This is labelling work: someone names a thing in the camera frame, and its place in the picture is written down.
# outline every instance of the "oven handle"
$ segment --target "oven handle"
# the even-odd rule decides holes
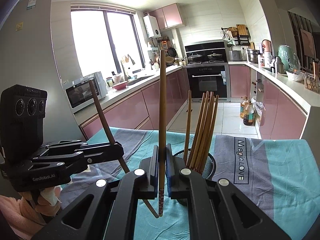
[[[221,77],[222,75],[221,74],[218,74],[218,75],[204,75],[204,76],[194,76],[192,75],[192,77]]]

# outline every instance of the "white tissue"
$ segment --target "white tissue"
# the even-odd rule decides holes
[[[56,197],[54,190],[59,187],[62,190],[61,186],[55,186],[54,188],[45,188],[40,192],[40,195],[50,203],[50,206],[55,206],[57,201],[60,200]]]

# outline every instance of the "teal and gray tablecloth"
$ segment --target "teal and gray tablecloth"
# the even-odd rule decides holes
[[[130,170],[151,157],[158,144],[158,131],[111,128],[124,148]],[[193,135],[190,136],[191,147]],[[107,142],[103,130],[89,144]],[[184,148],[185,134],[167,132],[172,152]],[[217,163],[212,180],[229,179],[293,240],[301,240],[320,214],[320,174],[305,140],[258,140],[218,135],[210,153]],[[113,181],[124,175],[118,161],[89,165],[63,185],[62,206],[66,207],[98,179]],[[150,203],[157,210],[158,199]],[[189,237],[187,208],[168,198],[165,192],[164,216],[155,219],[141,200],[138,203],[135,239],[184,240]]]

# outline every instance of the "countertop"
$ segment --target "countertop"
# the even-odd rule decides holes
[[[229,61],[228,63],[229,65],[247,65],[261,73],[286,92],[307,114],[310,112],[311,107],[320,107],[320,94],[306,89],[303,83],[288,80],[286,76],[274,74],[266,69],[260,68],[258,64],[247,61]]]
[[[182,66],[169,66],[166,68],[166,74],[169,75],[175,71],[178,71],[182,69]],[[151,71],[142,71],[139,72],[139,77],[141,76],[147,76],[147,75],[153,75],[151,77],[146,78],[145,80],[142,80],[140,82],[137,82],[131,86],[127,86],[125,89],[122,90],[115,90],[111,89],[108,91],[108,94],[105,98],[102,98],[100,100],[100,104],[102,109],[107,108],[108,106],[111,106],[115,102],[119,101],[120,99],[134,93],[135,91],[147,86],[148,84],[157,81],[160,79],[160,70],[151,70]],[[78,125],[81,125],[83,122],[90,119],[92,116],[97,114],[97,109],[94,104],[91,104],[80,111],[75,113],[75,119]]]

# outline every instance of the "water heater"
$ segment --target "water heater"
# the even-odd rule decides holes
[[[160,30],[156,17],[147,15],[143,18],[149,38],[160,38]]]

